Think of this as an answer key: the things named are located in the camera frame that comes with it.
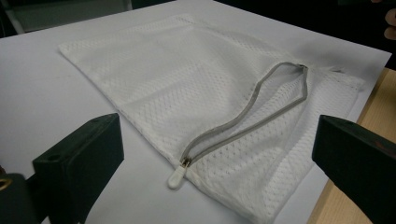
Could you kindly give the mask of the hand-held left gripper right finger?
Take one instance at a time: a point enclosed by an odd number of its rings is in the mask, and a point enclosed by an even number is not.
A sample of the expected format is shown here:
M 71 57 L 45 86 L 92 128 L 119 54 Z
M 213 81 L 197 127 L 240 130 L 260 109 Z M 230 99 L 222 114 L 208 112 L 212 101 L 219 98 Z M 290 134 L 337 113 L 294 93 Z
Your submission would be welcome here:
M 312 160 L 374 224 L 396 224 L 396 144 L 321 115 Z

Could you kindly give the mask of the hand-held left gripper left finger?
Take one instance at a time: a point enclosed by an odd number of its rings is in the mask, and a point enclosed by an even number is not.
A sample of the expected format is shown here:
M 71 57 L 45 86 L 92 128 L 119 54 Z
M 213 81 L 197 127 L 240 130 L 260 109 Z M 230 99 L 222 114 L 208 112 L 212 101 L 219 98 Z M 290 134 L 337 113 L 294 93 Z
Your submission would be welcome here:
M 91 119 L 33 160 L 39 222 L 84 224 L 124 160 L 118 114 Z

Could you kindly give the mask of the white mesh laundry bag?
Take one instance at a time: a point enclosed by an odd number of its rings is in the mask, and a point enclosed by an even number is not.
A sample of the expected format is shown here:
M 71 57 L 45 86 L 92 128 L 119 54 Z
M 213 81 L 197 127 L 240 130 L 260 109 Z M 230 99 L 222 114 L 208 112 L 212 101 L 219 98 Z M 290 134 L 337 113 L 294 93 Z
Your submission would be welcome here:
M 358 77 L 192 15 L 64 43 L 77 67 L 184 181 L 272 224 L 309 172 L 318 119 L 345 117 Z

